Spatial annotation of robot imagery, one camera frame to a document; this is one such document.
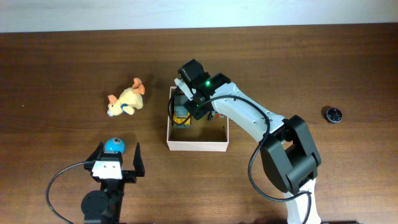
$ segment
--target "blue ball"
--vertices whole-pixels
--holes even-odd
[[[124,142],[119,138],[111,138],[105,144],[105,153],[106,152],[124,152]]]

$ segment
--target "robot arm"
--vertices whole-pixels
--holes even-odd
[[[260,148],[264,172],[272,184],[284,193],[285,198],[301,191],[312,193],[312,203],[307,197],[297,197],[287,202],[288,223],[302,223],[308,203],[311,203],[311,207],[307,223],[320,223],[313,193],[315,177],[318,175],[317,167],[321,164],[321,159],[304,120],[298,116],[285,119],[265,109],[242,93],[235,83],[223,74],[211,77],[196,60],[188,62],[178,72],[181,79],[175,79],[175,84],[189,99],[184,107],[195,119],[201,119],[208,112],[215,110],[231,118],[260,142],[267,131],[265,118],[257,108],[232,96],[250,101],[269,117],[269,135]],[[213,101],[211,104],[205,103],[208,100]],[[293,141],[293,144],[285,151],[282,144],[286,141]]]

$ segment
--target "tabletop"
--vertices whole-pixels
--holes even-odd
[[[0,34],[0,223],[62,223],[45,202],[49,180],[84,161],[101,141],[137,142],[146,176],[126,185],[124,223],[270,223],[283,203],[262,198],[247,175],[257,146],[229,124],[226,152],[169,151],[169,88],[197,59],[222,72],[274,113],[308,124],[322,158],[315,198],[324,221],[398,220],[398,25],[360,24],[219,29],[105,30]],[[139,77],[144,107],[109,117],[107,96]],[[323,110],[343,121],[327,123]],[[260,159],[260,188],[268,181]],[[82,167],[53,184],[55,209],[83,223],[82,198],[97,184]]]

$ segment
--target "open cardboard box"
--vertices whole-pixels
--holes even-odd
[[[170,95],[176,87],[170,87]],[[217,151],[225,152],[229,143],[228,117],[207,120],[191,118],[188,128],[176,128],[167,118],[167,145],[171,151]]]

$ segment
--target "white wall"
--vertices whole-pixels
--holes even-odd
[[[0,32],[398,22],[398,0],[0,0]]]

